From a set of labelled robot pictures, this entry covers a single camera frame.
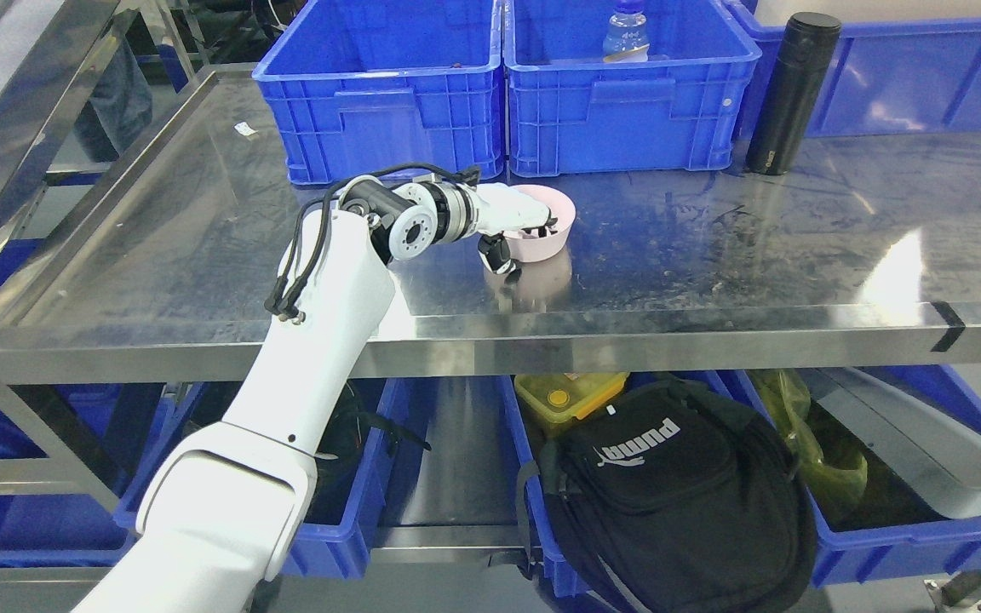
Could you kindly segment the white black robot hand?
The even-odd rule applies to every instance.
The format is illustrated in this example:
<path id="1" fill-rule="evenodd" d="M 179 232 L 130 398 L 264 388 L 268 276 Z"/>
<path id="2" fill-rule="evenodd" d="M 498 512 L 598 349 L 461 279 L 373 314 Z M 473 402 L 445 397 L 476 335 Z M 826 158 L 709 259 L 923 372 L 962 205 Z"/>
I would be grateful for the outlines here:
<path id="1" fill-rule="evenodd" d="M 520 261 L 510 255 L 506 232 L 534 232 L 553 224 L 550 209 L 513 186 L 486 183 L 475 187 L 473 229 L 480 235 L 478 250 L 488 272 L 508 275 Z"/>

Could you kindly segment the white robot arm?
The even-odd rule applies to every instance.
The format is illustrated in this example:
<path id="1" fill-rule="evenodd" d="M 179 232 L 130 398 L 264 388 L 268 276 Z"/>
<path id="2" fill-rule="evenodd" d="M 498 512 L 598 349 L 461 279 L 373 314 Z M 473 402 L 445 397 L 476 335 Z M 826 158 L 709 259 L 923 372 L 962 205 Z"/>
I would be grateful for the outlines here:
<path id="1" fill-rule="evenodd" d="M 77 612 L 241 612 L 283 569 L 317 489 L 319 446 L 371 335 L 392 306 L 388 267 L 440 242 L 556 222 L 502 183 L 426 167 L 339 180 L 295 223 L 265 301 L 270 323 L 218 422 L 186 436 L 141 500 L 140 539 Z"/>

